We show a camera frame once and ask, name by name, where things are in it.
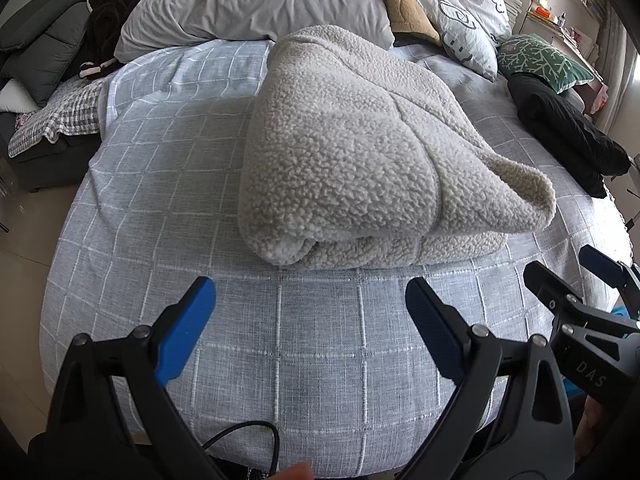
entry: hand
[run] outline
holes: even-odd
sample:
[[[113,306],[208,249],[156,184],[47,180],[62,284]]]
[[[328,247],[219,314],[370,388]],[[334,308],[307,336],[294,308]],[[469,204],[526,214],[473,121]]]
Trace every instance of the hand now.
[[[280,471],[271,480],[314,480],[314,472],[308,462],[301,462]]]
[[[575,432],[575,461],[586,457],[596,445],[596,434],[593,428],[604,416],[604,408],[592,397],[587,397],[584,402],[584,413]]]

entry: white fleece blanket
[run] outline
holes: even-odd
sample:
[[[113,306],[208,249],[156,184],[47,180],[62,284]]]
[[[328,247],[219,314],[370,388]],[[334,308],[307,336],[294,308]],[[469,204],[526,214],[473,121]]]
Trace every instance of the white fleece blanket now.
[[[435,74],[333,25],[280,40],[249,126],[242,237],[299,269],[399,267],[542,230],[550,180],[497,155]]]

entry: gingham blanket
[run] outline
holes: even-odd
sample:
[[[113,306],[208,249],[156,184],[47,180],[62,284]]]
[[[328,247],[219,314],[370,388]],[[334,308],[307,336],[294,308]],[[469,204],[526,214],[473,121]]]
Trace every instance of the gingham blanket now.
[[[62,83],[42,110],[16,121],[21,126],[9,142],[9,157],[32,148],[43,137],[54,144],[60,135],[99,134],[98,98],[110,79],[89,82],[73,77]]]

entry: tile floor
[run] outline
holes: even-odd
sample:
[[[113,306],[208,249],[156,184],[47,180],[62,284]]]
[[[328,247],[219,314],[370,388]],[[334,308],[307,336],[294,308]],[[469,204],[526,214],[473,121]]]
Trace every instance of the tile floor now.
[[[40,367],[38,330],[49,266],[58,235],[78,186],[28,193],[12,183],[0,163],[12,197],[0,196],[0,417],[26,448],[44,430],[50,395]]]

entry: black puffer jacket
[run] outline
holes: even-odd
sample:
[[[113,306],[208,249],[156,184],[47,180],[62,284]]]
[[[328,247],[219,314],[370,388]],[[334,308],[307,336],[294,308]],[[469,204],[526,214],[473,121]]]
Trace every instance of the black puffer jacket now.
[[[629,171],[626,151],[591,124],[545,82],[531,74],[513,74],[509,91],[518,118],[578,184],[594,198],[604,198],[603,175]]]

